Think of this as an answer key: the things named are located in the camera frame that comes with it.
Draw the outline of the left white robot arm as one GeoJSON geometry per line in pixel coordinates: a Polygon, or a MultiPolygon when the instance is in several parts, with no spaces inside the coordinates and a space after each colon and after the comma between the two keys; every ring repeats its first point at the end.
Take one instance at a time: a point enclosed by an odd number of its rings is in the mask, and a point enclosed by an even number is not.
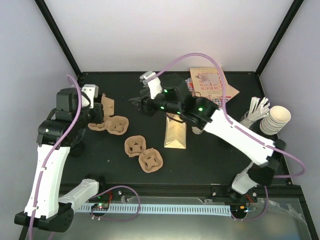
{"type": "Polygon", "coordinates": [[[81,138],[89,123],[104,119],[103,105],[97,102],[99,88],[86,84],[81,89],[81,106],[75,88],[56,94],[56,107],[38,127],[37,166],[30,198],[14,223],[48,232],[65,232],[74,213],[91,197],[103,199],[108,192],[99,178],[85,178],[64,196],[59,196],[62,173],[70,153],[82,150],[81,138]]]}

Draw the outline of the kraft paper bag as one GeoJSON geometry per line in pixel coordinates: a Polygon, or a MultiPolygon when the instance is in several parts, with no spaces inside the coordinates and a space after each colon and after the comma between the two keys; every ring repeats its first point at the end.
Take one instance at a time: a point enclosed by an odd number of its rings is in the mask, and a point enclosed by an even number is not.
{"type": "Polygon", "coordinates": [[[177,114],[166,114],[164,147],[172,149],[187,148],[187,124],[177,114]]]}

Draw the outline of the black lid stack left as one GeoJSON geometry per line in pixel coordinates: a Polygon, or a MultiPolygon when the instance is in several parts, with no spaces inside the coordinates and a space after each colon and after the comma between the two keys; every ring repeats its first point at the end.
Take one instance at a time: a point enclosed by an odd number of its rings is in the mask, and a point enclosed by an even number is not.
{"type": "Polygon", "coordinates": [[[85,145],[82,141],[80,141],[74,148],[72,148],[69,152],[69,155],[73,158],[79,157],[85,151],[85,145]]]}

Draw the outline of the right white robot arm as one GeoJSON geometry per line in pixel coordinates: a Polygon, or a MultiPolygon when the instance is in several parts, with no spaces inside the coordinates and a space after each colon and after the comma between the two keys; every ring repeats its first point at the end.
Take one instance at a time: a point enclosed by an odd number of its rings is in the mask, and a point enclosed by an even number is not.
{"type": "Polygon", "coordinates": [[[227,189],[230,200],[238,202],[255,186],[272,183],[279,166],[280,151],[286,146],[284,141],[258,135],[225,115],[213,101],[193,96],[181,78],[161,81],[153,71],[139,78],[144,89],[139,97],[130,101],[142,114],[153,116],[158,111],[177,114],[184,123],[219,137],[250,159],[249,166],[234,177],[227,189]]]}

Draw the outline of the brown pulp cup carrier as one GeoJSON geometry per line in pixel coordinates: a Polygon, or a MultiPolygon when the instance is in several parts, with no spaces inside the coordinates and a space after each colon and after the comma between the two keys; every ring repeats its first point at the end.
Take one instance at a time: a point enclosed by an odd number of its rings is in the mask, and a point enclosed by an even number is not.
{"type": "Polygon", "coordinates": [[[128,137],[124,142],[124,150],[130,158],[138,157],[139,165],[145,173],[153,173],[163,167],[160,152],[155,148],[147,148],[146,139],[142,135],[128,137]]]}

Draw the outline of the small circuit board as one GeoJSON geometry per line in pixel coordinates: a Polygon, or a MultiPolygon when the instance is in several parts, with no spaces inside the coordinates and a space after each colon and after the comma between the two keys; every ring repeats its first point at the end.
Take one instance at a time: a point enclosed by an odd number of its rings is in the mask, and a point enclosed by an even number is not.
{"type": "Polygon", "coordinates": [[[91,206],[92,211],[107,211],[109,209],[109,203],[95,203],[91,206]]]}

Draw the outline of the white stirrer packets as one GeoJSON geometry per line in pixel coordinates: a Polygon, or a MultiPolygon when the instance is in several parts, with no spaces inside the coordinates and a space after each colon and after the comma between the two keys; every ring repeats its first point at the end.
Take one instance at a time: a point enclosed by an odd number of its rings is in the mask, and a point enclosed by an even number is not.
{"type": "Polygon", "coordinates": [[[263,119],[270,111],[270,101],[267,97],[262,99],[254,96],[251,98],[248,112],[245,113],[244,118],[250,122],[263,119]]]}

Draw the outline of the pink cakes paper bag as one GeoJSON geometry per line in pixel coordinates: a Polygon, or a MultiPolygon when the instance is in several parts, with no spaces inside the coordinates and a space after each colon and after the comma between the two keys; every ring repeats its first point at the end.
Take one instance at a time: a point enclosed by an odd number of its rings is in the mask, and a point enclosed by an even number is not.
{"type": "Polygon", "coordinates": [[[221,101],[223,97],[223,83],[227,102],[235,97],[239,91],[228,84],[225,75],[221,77],[215,67],[190,68],[193,92],[196,97],[205,97],[211,101],[221,101]]]}

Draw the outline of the clear stirrer holder cup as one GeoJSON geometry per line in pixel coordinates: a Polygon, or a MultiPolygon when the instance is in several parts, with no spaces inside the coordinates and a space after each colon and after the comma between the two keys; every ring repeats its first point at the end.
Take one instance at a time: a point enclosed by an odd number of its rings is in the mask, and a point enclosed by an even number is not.
{"type": "Polygon", "coordinates": [[[254,127],[254,124],[256,123],[256,120],[250,120],[249,119],[249,112],[247,111],[244,116],[240,119],[239,122],[241,125],[243,125],[244,127],[252,130],[254,127]]]}

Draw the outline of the black lid right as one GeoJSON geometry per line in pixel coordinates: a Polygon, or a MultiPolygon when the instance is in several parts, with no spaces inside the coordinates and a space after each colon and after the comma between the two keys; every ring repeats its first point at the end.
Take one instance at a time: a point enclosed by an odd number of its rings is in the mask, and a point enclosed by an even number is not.
{"type": "Polygon", "coordinates": [[[225,147],[229,147],[230,146],[230,144],[228,142],[224,141],[223,139],[219,140],[219,144],[222,145],[222,146],[225,146],[225,147]]]}

